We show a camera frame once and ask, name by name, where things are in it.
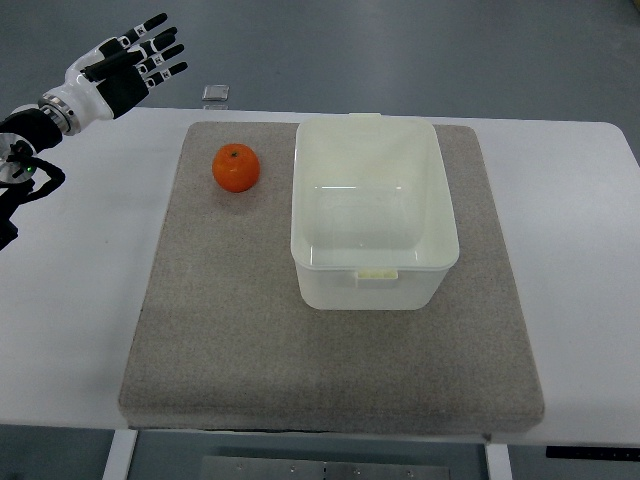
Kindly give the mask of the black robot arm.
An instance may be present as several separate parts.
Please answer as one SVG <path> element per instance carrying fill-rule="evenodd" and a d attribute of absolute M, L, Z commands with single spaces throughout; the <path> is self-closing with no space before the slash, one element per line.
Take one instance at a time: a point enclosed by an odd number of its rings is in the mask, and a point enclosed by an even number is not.
<path fill-rule="evenodd" d="M 152 89 L 187 69 L 184 61 L 167 64 L 184 50 L 176 42 L 177 29 L 152 33 L 167 19 L 160 13 L 103 41 L 67 69 L 61 86 L 1 122 L 2 247 L 18 238 L 11 221 L 17 209 L 48 196 L 66 180 L 59 167 L 39 157 L 42 151 L 95 121 L 122 117 Z"/>

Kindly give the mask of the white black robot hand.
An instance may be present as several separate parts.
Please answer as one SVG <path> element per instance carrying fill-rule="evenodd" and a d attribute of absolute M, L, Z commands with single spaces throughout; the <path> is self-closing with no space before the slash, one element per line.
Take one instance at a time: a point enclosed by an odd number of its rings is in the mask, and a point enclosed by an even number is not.
<path fill-rule="evenodd" d="M 132 46 L 166 20 L 167 14 L 160 13 L 81 56 L 67 69 L 64 83 L 42 95 L 38 108 L 49 115 L 63 135 L 76 135 L 96 120 L 123 116 L 149 94 L 148 88 L 155 88 L 188 68 L 188 63 L 182 61 L 145 80 L 140 75 L 184 51 L 183 44 L 172 46 L 178 33 L 176 27 Z M 131 47 L 130 52 L 124 47 Z M 145 59 L 137 68 L 136 58 Z"/>

